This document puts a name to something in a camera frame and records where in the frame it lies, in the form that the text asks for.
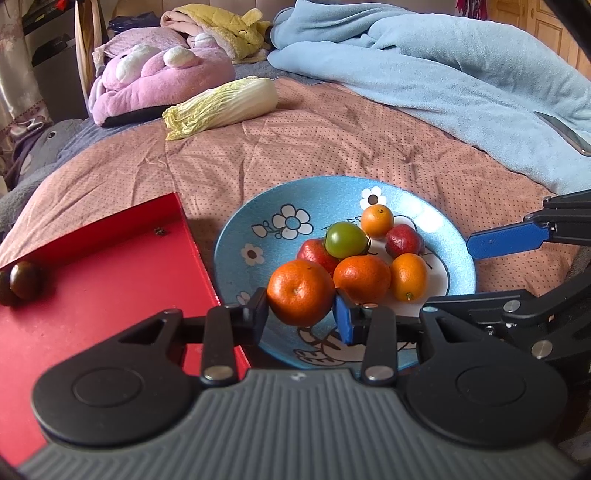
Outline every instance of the orange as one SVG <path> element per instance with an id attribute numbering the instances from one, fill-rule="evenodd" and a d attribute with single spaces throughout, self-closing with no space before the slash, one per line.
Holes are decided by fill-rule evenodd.
<path id="1" fill-rule="evenodd" d="M 394 226 L 394 215 L 384 205 L 376 204 L 367 207 L 361 215 L 361 230 L 370 238 L 383 238 Z"/>
<path id="2" fill-rule="evenodd" d="M 390 265 L 390 290 L 396 300 L 414 301 L 427 291 L 428 271 L 425 261 L 415 254 L 402 254 Z"/>
<path id="3" fill-rule="evenodd" d="M 283 323 L 311 327 L 332 308 L 335 284 L 318 263 L 292 260 L 271 275 L 267 299 L 269 307 Z"/>
<path id="4" fill-rule="evenodd" d="M 388 291 L 390 271 L 374 255 L 355 255 L 337 265 L 333 279 L 355 303 L 377 303 Z"/>

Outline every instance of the polka dot fabric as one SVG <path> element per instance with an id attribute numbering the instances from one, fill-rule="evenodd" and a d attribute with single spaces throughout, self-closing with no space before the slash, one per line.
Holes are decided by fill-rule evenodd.
<path id="1" fill-rule="evenodd" d="M 157 121 L 88 148 L 37 189 L 0 245 L 0 264 L 173 191 L 210 269 L 215 240 L 230 215 L 266 189 L 302 177 L 391 183 L 428 200 L 465 237 L 520 221 L 549 195 L 487 154 L 343 87 L 288 79 L 275 84 L 280 102 L 269 115 L 174 142 L 165 142 L 164 123 Z M 479 290 L 543 294 L 564 280 L 576 250 L 545 245 L 479 262 Z"/>

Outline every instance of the pink stuffed animal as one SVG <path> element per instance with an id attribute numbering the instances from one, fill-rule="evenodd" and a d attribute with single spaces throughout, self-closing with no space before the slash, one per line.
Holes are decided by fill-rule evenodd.
<path id="1" fill-rule="evenodd" d="M 90 92 L 89 110 L 95 123 L 103 125 L 107 119 L 143 109 L 147 109 L 145 115 L 116 123 L 154 119 L 171 105 L 233 81 L 235 71 L 228 55 L 215 42 L 202 45 L 166 51 L 136 45 L 112 59 Z"/>

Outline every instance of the light blue blanket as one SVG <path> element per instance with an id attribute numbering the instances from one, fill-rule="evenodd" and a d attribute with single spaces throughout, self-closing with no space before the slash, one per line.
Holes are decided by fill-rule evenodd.
<path id="1" fill-rule="evenodd" d="M 382 4 L 297 0 L 269 63 L 338 82 L 486 151 L 550 191 L 591 188 L 580 155 L 534 111 L 591 140 L 591 82 L 515 27 Z"/>

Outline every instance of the red tray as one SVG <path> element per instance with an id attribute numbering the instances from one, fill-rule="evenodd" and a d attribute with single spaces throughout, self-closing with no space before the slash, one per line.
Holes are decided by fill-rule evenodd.
<path id="1" fill-rule="evenodd" d="M 158 228 L 165 235 L 156 235 Z M 31 410 L 33 385 L 45 370 L 161 310 L 200 316 L 219 304 L 174 193 L 19 260 L 44 268 L 48 281 L 41 299 L 0 306 L 0 454 L 13 465 L 46 443 Z M 240 347 L 235 353 L 242 377 L 249 364 Z M 183 369 L 199 374 L 200 356 L 201 345 L 190 345 Z"/>

